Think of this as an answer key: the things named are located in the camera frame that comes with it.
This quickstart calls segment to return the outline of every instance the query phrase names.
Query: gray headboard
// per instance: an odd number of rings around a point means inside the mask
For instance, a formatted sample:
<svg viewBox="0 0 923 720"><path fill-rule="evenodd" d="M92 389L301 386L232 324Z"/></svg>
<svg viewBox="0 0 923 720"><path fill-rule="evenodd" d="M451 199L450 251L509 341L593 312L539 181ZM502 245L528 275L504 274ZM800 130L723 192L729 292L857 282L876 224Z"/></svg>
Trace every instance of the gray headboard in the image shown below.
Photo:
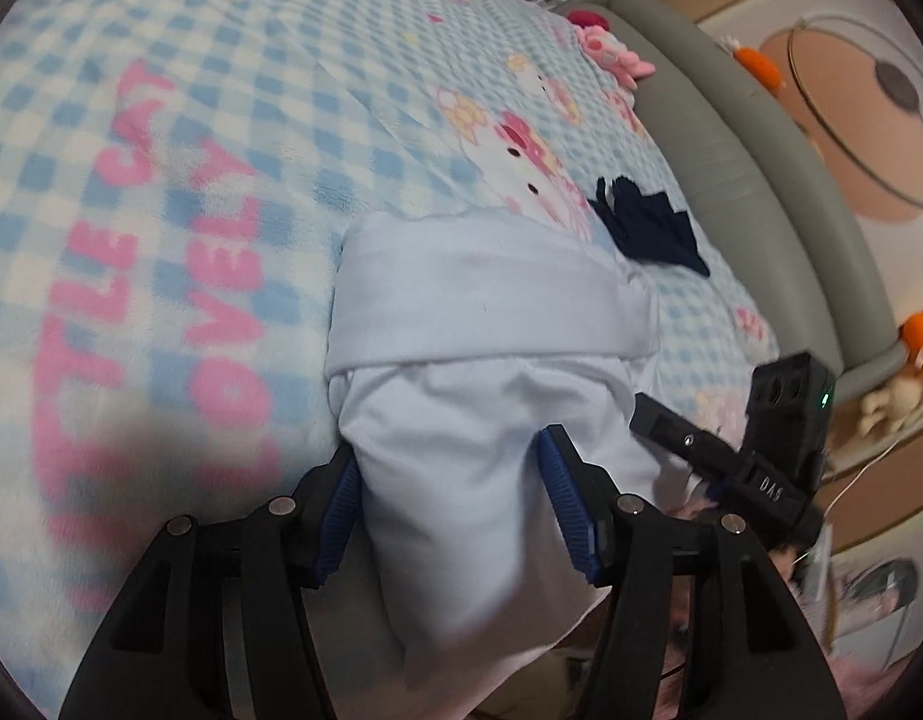
<svg viewBox="0 0 923 720"><path fill-rule="evenodd" d="M849 400L904 365L871 252L834 179L785 111L690 20L660 0L572 0L657 66L636 112L705 233L775 328L810 349Z"/></svg>

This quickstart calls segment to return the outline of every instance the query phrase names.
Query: beige stuffed animal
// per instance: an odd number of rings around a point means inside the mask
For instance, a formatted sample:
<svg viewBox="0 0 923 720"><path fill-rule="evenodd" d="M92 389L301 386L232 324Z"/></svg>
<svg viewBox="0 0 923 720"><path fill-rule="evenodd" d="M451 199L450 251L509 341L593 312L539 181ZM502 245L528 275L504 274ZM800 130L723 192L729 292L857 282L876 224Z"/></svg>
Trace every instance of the beige stuffed animal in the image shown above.
<svg viewBox="0 0 923 720"><path fill-rule="evenodd" d="M887 433L897 433L923 415L923 375L900 373L882 389L862 398L862 418L858 435L867 436L878 423L885 422Z"/></svg>

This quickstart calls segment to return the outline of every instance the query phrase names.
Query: blue gripper pad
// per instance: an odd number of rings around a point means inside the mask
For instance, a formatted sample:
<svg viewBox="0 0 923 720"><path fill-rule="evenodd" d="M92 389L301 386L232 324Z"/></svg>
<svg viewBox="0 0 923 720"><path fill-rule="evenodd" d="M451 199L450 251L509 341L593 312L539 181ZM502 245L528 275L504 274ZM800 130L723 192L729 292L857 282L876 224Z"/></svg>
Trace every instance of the blue gripper pad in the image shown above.
<svg viewBox="0 0 923 720"><path fill-rule="evenodd" d="M555 517L559 520L561 538L564 538L572 565L585 575L590 584L595 584L602 573L595 541L595 522L588 514L582 493L572 478L570 460L562 455L552 429L547 427L538 434L538 470L555 509Z"/></svg>
<svg viewBox="0 0 923 720"><path fill-rule="evenodd" d="M341 565L348 539L362 515L362 474L354 455L349 455L338 477L319 528L319 552L314 559L314 577L322 586Z"/></svg>

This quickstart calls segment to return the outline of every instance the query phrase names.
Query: folded white fabric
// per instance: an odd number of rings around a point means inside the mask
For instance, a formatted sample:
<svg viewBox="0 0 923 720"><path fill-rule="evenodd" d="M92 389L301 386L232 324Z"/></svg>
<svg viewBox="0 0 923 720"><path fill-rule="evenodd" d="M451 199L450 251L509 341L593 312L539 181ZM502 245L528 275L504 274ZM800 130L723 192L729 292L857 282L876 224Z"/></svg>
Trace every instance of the folded white fabric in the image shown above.
<svg viewBox="0 0 923 720"><path fill-rule="evenodd" d="M603 596L573 570L532 442L564 424L619 490L681 502L687 472L628 432L657 396L657 305L621 255L508 211L373 214L344 239L329 397L410 685L490 689Z"/></svg>

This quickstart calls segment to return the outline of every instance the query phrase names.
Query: navy blue cloth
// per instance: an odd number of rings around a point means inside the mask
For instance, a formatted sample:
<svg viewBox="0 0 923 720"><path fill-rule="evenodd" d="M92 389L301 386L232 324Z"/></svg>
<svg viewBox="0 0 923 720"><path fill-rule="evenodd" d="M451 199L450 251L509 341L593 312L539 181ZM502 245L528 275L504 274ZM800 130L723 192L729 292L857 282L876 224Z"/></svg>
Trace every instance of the navy blue cloth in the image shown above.
<svg viewBox="0 0 923 720"><path fill-rule="evenodd" d="M588 202L628 259L682 265L705 278L711 275L699 255L688 212L673 211L664 191L644 196L636 182L620 175L612 181L614 208L604 196L604 178L598 179L596 197Z"/></svg>

